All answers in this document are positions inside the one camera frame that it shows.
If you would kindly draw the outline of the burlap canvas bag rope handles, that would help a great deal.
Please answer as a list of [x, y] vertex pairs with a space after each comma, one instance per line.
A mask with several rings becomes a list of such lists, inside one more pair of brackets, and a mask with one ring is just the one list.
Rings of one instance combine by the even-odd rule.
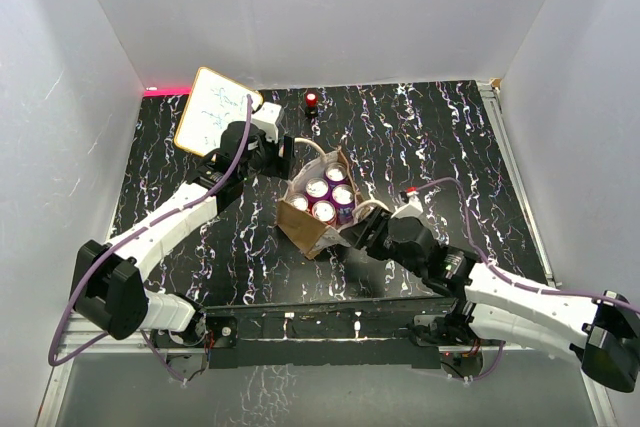
[[346, 230], [386, 204], [362, 197], [342, 148], [326, 151], [305, 138], [296, 138], [293, 145], [312, 148], [315, 157], [287, 180], [277, 204], [276, 225], [312, 260], [329, 247], [346, 246]]

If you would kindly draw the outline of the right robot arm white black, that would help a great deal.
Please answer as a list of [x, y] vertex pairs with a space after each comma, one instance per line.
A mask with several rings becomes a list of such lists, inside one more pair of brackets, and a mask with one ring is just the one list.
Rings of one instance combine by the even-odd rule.
[[613, 291], [600, 295], [558, 290], [494, 267], [479, 256], [437, 241], [416, 217], [376, 208], [345, 228], [353, 248], [392, 260], [434, 293], [456, 301], [431, 337], [515, 343], [578, 360], [593, 381], [631, 393], [639, 376], [639, 311]]

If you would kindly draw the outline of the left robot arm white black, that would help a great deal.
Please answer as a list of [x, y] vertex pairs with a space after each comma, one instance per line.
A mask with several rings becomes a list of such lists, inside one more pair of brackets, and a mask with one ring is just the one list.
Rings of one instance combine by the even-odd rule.
[[198, 162], [175, 193], [129, 230], [78, 251], [70, 304], [73, 311], [116, 340], [160, 330], [194, 346], [206, 334], [201, 307], [182, 294], [151, 292], [151, 272], [193, 231], [213, 221], [257, 176], [286, 180], [294, 139], [257, 121], [234, 121], [218, 148]]

